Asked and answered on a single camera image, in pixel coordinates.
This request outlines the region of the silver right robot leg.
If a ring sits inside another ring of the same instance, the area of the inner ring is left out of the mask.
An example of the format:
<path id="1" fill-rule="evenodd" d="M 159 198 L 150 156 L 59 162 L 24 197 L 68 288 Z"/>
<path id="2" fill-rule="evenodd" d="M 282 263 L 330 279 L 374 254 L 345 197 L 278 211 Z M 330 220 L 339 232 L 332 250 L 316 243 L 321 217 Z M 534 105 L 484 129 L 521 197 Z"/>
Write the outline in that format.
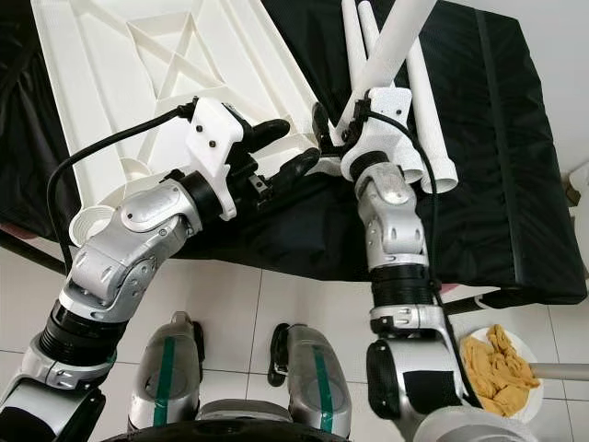
<path id="1" fill-rule="evenodd" d="M 296 424 L 348 438 L 352 403 L 341 363 L 328 338 L 306 324 L 281 323 L 273 330 L 268 383 L 286 386 Z"/>

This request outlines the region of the silver robot leg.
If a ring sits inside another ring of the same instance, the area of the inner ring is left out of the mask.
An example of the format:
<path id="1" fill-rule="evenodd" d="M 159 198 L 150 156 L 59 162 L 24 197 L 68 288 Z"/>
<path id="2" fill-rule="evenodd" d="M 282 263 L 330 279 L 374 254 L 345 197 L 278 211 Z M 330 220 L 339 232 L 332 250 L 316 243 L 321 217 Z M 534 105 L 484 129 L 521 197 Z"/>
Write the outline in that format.
<path id="1" fill-rule="evenodd" d="M 306 324 L 281 323 L 273 330 L 268 383 L 286 386 L 296 424 L 348 438 L 352 403 L 341 363 L 328 338 Z"/>
<path id="2" fill-rule="evenodd" d="M 132 384 L 129 430 L 193 420 L 201 407 L 201 324 L 177 311 L 152 333 Z"/>

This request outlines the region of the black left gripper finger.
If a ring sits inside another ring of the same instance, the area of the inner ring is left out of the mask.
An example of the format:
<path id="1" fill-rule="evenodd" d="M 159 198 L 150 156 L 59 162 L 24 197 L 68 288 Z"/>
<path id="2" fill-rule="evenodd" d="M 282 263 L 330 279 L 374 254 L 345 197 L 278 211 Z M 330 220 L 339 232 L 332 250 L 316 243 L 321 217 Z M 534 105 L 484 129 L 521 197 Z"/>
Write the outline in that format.
<path id="1" fill-rule="evenodd" d="M 270 144 L 276 143 L 277 140 L 283 138 L 283 136 L 287 136 L 290 129 L 291 124 L 283 121 L 283 119 L 274 119 L 274 121 L 266 121 L 249 126 L 244 131 L 244 147 L 268 147 Z"/>
<path id="2" fill-rule="evenodd" d="M 318 147 L 308 148 L 299 153 L 286 163 L 283 163 L 273 176 L 266 180 L 269 192 L 286 192 L 295 187 L 295 183 L 306 176 L 312 168 L 316 167 L 321 157 Z"/>

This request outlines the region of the silver left robot leg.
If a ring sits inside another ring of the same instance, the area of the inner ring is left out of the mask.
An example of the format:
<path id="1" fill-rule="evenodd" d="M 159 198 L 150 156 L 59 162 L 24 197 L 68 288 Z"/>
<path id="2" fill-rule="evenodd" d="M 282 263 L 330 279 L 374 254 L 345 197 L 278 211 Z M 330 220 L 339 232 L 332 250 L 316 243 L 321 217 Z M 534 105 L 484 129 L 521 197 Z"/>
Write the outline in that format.
<path id="1" fill-rule="evenodd" d="M 129 430 L 193 420 L 201 407 L 201 324 L 177 311 L 152 333 L 132 384 Z"/>

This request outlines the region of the black metal table leg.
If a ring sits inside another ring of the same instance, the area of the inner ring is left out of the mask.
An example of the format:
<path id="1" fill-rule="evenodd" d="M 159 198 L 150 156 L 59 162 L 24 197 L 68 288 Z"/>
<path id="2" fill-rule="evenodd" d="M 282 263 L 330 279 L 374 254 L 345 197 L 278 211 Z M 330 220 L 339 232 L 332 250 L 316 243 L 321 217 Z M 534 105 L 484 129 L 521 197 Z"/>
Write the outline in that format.
<path id="1" fill-rule="evenodd" d="M 51 256 L 41 249 L 34 248 L 33 245 L 26 243 L 21 238 L 20 233 L 24 232 L 20 228 L 11 227 L 11 225 L 0 224 L 0 245 L 6 251 L 17 254 L 18 257 L 25 258 L 26 261 L 35 262 L 35 264 L 41 265 L 42 268 L 46 268 L 51 271 L 58 271 L 58 262 Z"/>
<path id="2" fill-rule="evenodd" d="M 474 297 L 460 298 L 449 300 L 445 303 L 446 315 L 458 315 L 458 313 L 469 313 L 480 310 L 497 310 L 494 307 L 497 292 L 488 292 L 488 294 L 476 295 Z"/>

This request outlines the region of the white plastic table top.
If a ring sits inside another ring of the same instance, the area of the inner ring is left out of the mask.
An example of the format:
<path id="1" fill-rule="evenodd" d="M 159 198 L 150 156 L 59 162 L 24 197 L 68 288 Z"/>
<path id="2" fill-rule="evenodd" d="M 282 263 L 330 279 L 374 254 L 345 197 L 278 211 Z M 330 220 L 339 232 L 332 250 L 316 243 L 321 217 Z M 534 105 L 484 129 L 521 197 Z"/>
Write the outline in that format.
<path id="1" fill-rule="evenodd" d="M 261 0 L 32 0 L 68 151 L 211 97 L 290 133 L 261 176 L 313 146 L 316 96 Z"/>

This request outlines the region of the yellow crumpled cloth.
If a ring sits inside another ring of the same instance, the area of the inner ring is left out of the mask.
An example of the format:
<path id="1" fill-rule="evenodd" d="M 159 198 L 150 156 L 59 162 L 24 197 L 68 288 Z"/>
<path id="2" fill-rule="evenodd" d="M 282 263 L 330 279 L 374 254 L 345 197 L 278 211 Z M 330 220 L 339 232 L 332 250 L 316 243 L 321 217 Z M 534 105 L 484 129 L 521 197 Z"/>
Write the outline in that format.
<path id="1" fill-rule="evenodd" d="M 489 327 L 484 338 L 463 338 L 460 357 L 477 399 L 489 413 L 515 416 L 525 408 L 530 392 L 541 386 L 500 324 Z"/>

